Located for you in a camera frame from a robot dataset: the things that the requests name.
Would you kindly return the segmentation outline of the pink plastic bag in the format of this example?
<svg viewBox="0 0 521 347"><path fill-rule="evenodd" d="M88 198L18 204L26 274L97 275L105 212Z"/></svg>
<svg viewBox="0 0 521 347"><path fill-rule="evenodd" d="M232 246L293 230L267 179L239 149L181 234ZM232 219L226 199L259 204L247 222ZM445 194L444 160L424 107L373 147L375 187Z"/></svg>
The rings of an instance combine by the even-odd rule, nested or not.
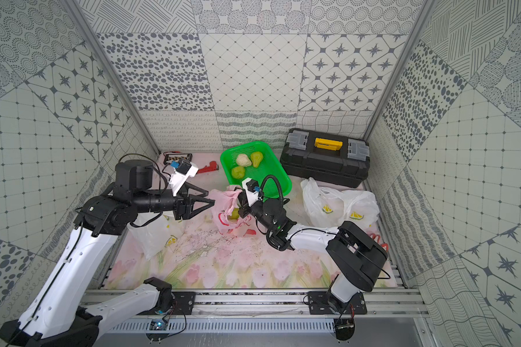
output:
<svg viewBox="0 0 521 347"><path fill-rule="evenodd" d="M241 189L213 189L208 194L208 198L214 201L214 206L209 209L212 220L218 231L226 237L254 237L260 234L252 216L239 215L238 197L241 192Z"/></svg>

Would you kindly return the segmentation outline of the lemon print plastic bag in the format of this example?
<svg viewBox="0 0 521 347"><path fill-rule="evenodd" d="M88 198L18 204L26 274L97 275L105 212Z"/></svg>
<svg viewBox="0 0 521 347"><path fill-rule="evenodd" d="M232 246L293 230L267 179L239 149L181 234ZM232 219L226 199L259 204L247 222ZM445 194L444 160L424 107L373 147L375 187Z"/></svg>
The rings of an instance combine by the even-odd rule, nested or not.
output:
<svg viewBox="0 0 521 347"><path fill-rule="evenodd" d="M185 231L185 221L176 220L173 212L164 212L162 217L144 225L157 215L159 214L140 213L136 221L127 227L146 260L167 250L174 252Z"/></svg>

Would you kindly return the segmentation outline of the green pear top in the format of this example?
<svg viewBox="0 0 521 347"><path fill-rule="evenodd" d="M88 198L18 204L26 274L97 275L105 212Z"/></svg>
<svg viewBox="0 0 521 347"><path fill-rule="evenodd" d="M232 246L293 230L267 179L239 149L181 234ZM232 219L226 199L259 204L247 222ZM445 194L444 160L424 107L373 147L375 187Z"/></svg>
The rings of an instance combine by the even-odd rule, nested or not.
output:
<svg viewBox="0 0 521 347"><path fill-rule="evenodd" d="M256 151L250 154L250 160L254 168L258 168L264 159L264 155L260 151Z"/></svg>

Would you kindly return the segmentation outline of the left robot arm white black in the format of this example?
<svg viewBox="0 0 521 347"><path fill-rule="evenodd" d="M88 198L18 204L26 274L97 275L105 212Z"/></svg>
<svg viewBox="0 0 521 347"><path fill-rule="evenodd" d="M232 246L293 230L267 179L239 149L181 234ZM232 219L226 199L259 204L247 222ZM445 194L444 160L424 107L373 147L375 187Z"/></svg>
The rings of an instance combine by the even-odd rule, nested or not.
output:
<svg viewBox="0 0 521 347"><path fill-rule="evenodd" d="M75 228L43 288L17 320L5 322L0 339L9 346L92 346L102 335L141 312L174 312L172 285L148 278L128 293L92 307L81 299L99 263L127 226L136 227L141 213L159 219L171 212L189 220L214 206L208 192L188 182L198 167L181 158L164 185L153 189L161 170L151 160L127 160L115 166L115 180L79 209Z"/></svg>

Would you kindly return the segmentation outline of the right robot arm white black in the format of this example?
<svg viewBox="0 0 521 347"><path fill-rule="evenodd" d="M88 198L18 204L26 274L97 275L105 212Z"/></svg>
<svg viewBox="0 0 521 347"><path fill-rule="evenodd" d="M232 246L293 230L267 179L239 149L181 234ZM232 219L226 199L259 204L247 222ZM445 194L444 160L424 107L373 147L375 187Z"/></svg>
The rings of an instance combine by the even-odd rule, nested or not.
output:
<svg viewBox="0 0 521 347"><path fill-rule="evenodd" d="M304 226L287 217L287 199L264 198L247 189L240 190L238 201L240 216L253 216L266 229L266 241L275 250L311 250L331 257L340 271L327 291L336 311L358 293L371 292L384 272L387 251L351 221L331 228Z"/></svg>

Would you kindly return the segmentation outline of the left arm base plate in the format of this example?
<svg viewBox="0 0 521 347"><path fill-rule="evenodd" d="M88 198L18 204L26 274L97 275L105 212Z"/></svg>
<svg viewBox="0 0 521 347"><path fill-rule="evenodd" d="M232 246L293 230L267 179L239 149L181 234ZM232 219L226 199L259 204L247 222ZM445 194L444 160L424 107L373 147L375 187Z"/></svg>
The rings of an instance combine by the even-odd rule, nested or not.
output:
<svg viewBox="0 0 521 347"><path fill-rule="evenodd" d="M143 312L144 315L170 315L170 312L175 310L175 315L192 315L192 311L195 305L196 293L193 291L176 291L172 292L172 298L164 303L164 299L160 298L159 301L163 302L162 306L156 306L149 311Z"/></svg>

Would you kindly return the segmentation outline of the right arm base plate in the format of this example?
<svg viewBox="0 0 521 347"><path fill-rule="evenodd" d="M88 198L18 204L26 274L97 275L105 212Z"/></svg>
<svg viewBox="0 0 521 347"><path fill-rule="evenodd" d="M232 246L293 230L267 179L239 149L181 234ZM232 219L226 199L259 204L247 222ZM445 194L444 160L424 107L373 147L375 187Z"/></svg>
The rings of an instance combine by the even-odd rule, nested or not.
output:
<svg viewBox="0 0 521 347"><path fill-rule="evenodd" d="M303 299L311 315L366 315L368 313L362 292L349 301L341 302L328 291L310 291Z"/></svg>

